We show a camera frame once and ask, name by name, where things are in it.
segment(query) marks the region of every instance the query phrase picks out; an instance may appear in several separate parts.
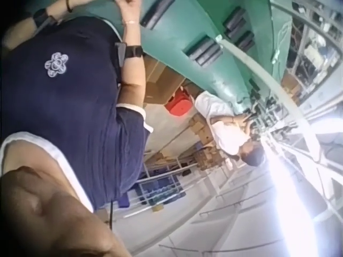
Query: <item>navy blue shirt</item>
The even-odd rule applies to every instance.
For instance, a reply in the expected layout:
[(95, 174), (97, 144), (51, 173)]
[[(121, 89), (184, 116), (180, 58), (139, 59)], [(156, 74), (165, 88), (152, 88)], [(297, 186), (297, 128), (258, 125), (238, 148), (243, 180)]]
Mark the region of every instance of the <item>navy blue shirt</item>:
[(25, 131), (57, 146), (94, 209), (136, 182), (149, 135), (142, 114), (116, 106), (116, 41), (102, 20), (77, 18), (21, 44), (2, 65), (1, 141)]

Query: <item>black hair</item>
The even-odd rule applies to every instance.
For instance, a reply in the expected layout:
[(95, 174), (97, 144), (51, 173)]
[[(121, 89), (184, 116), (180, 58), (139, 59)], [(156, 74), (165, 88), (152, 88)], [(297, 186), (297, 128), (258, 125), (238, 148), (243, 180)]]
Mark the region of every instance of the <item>black hair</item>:
[(242, 161), (249, 166), (257, 167), (260, 166), (265, 158), (263, 146), (258, 144), (254, 146), (253, 150), (247, 154), (242, 154)]

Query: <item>white flower emblem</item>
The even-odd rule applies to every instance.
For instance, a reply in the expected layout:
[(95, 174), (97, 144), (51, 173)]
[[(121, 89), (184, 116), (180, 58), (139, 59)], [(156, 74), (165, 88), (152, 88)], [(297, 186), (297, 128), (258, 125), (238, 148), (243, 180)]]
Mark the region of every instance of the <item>white flower emblem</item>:
[(63, 74), (66, 71), (65, 64), (68, 61), (68, 55), (62, 55), (56, 52), (51, 56), (51, 60), (45, 62), (45, 69), (48, 70), (49, 77), (53, 78), (57, 74)]

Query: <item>black wristband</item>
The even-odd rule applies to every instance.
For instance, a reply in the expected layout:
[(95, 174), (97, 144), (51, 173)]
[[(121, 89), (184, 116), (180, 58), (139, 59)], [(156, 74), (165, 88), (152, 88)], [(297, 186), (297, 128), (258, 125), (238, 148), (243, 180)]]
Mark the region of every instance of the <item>black wristband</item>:
[(125, 59), (142, 57), (143, 53), (143, 48), (141, 46), (127, 46), (125, 50)]
[(46, 9), (39, 9), (33, 14), (33, 20), (37, 28), (39, 28), (48, 18)]
[(65, 0), (65, 4), (66, 4), (66, 9), (68, 10), (68, 12), (73, 12), (73, 9), (70, 8), (70, 5), (69, 5), (69, 0)]

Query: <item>black wristwatch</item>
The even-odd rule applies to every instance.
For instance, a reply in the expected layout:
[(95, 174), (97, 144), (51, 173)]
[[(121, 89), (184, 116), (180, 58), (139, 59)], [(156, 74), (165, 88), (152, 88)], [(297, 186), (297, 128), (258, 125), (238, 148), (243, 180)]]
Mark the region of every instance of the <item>black wristwatch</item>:
[(33, 14), (33, 20), (37, 29), (41, 30), (42, 27), (53, 25), (56, 20), (52, 16), (48, 16), (46, 9), (39, 9)]
[(39, 9), (33, 14), (34, 23), (39, 28), (49, 18), (46, 9)]
[(125, 50), (125, 59), (142, 57), (143, 48), (141, 46), (127, 46)]

